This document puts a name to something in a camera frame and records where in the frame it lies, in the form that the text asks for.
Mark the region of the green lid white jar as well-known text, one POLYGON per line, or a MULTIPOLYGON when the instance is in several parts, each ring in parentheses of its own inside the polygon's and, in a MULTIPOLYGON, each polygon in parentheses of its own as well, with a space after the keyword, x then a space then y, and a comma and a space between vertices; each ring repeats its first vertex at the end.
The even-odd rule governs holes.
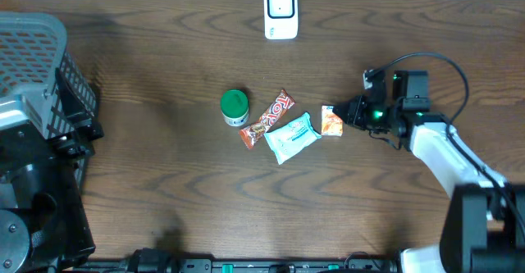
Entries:
POLYGON ((226 91, 221 97, 221 113, 229 126, 240 127, 249 119, 249 100, 238 89, 226 91))

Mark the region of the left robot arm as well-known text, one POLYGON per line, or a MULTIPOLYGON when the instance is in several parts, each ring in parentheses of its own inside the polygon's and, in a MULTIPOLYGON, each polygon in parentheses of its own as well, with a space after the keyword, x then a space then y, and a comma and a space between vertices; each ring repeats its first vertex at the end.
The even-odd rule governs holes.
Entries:
POLYGON ((28 119, 1 128, 3 272, 60 272, 95 251, 75 173, 85 171, 103 130, 66 77, 57 71, 55 79, 71 132, 46 139, 28 119))

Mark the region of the orange Kleenex tissue pack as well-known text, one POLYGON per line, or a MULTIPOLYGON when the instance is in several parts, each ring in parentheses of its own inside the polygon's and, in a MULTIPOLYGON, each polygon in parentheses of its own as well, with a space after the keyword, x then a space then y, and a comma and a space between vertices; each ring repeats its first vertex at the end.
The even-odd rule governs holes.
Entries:
POLYGON ((334 107, 322 106, 321 135, 341 136, 343 134, 343 121, 333 112, 334 107))

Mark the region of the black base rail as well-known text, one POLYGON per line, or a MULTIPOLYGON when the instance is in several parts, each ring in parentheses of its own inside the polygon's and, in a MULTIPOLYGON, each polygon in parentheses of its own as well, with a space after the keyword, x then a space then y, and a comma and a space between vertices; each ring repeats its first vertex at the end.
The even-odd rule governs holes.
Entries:
POLYGON ((373 257, 365 252, 343 259, 216 259, 174 256, 157 249, 143 248, 123 259, 93 259, 74 265, 70 272, 95 273, 401 273, 397 260, 373 257))

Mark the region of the light blue wet wipes pack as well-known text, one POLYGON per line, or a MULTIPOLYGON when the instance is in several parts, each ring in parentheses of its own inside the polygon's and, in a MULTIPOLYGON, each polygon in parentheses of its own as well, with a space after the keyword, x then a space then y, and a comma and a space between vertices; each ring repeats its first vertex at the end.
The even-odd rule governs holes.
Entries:
POLYGON ((322 136, 312 127, 310 115, 305 112, 287 125, 265 133, 264 137, 281 165, 322 136))

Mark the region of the orange chocolate bar wrapper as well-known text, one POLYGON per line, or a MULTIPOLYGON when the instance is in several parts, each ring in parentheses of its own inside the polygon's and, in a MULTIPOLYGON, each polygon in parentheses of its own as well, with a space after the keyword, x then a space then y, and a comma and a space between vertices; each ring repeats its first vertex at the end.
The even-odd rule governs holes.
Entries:
POLYGON ((239 135, 248 149, 252 149, 257 141, 277 123, 293 106, 295 100, 284 90, 276 97, 270 107, 256 122, 239 131, 239 135))

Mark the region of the grey plastic mesh basket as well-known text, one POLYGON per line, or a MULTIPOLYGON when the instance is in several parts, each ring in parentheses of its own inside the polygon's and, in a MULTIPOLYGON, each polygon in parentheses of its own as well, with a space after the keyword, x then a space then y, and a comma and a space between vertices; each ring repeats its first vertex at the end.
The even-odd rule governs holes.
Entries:
MULTIPOLYGON (((75 128, 62 110, 55 76, 57 68, 62 72, 67 69, 82 75, 67 51, 64 25, 56 17, 43 13, 2 12, 1 98, 36 93, 49 99, 51 106, 44 137, 46 139, 69 133, 75 128)), ((98 122, 98 92, 91 87, 95 91, 95 120, 98 122)), ((81 186, 88 161, 89 157, 75 162, 47 161, 29 164, 6 175, 1 174, 2 181, 9 182, 15 172, 23 168, 32 171, 51 163, 55 169, 65 168, 75 184, 81 186)))

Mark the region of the white barcode scanner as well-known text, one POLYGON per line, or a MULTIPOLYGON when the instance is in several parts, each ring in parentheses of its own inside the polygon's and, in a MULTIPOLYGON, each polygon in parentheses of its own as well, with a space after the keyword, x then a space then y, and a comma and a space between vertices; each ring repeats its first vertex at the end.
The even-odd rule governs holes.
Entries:
POLYGON ((299 32, 298 0, 263 0, 264 34, 270 40, 294 39, 299 32))

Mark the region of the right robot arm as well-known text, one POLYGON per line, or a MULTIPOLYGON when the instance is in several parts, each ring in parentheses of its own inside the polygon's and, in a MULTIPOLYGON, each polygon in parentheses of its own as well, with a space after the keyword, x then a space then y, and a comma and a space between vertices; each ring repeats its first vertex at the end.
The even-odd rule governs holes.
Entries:
POLYGON ((405 148, 421 160, 450 196, 439 243, 402 251, 398 272, 522 272, 524 187, 512 185, 459 137, 450 119, 431 111, 426 71, 396 71, 393 103, 386 101, 385 72, 363 75, 367 93, 337 104, 346 124, 405 148))

